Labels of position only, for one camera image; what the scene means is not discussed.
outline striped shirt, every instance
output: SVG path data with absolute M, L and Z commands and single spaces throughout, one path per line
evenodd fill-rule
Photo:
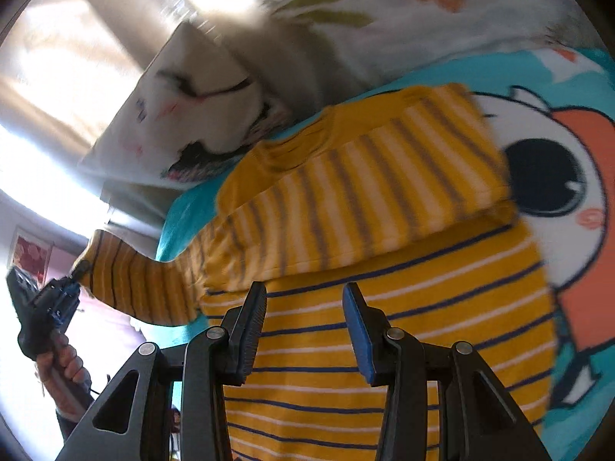
M 97 232 L 93 294 L 137 318 L 218 323 L 254 280 L 268 311 L 241 388 L 227 387 L 244 459 L 373 459 L 386 391 L 358 373 L 345 282 L 422 341 L 468 340 L 535 424 L 549 399 L 552 299 L 509 201 L 490 129 L 459 85 L 413 87 L 328 109 L 229 176 L 218 215 L 173 262 Z M 437 386 L 428 387 L 437 458 Z

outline pink cheek print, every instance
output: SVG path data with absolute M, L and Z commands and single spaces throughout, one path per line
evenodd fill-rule
M 605 224 L 605 212 L 598 207 L 589 207 L 577 214 L 576 222 L 589 231 L 595 231 Z

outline cartoon eye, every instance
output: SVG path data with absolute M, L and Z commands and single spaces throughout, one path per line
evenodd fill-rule
M 574 211 L 587 191 L 576 157 L 548 139 L 519 140 L 504 149 L 510 166 L 512 193 L 528 215 L 558 217 Z

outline pillow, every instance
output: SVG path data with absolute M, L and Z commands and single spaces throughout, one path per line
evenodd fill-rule
M 222 47 L 180 24 L 79 166 L 108 178 L 188 189 L 290 124 Z

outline silver bolt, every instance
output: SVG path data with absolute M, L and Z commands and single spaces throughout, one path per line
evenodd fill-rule
M 220 326 L 213 326 L 213 328 L 207 329 L 207 337 L 210 340 L 219 340 L 224 336 L 225 332 L 226 331 L 224 328 L 221 328 Z
M 462 355 L 470 355 L 473 351 L 473 348 L 470 343 L 467 341 L 460 341 L 455 345 L 455 350 Z
M 156 351 L 156 346 L 153 343 L 144 343 L 139 347 L 141 355 L 152 355 Z
M 405 332 L 403 329 L 389 328 L 386 330 L 386 335 L 392 340 L 401 340 L 404 337 Z

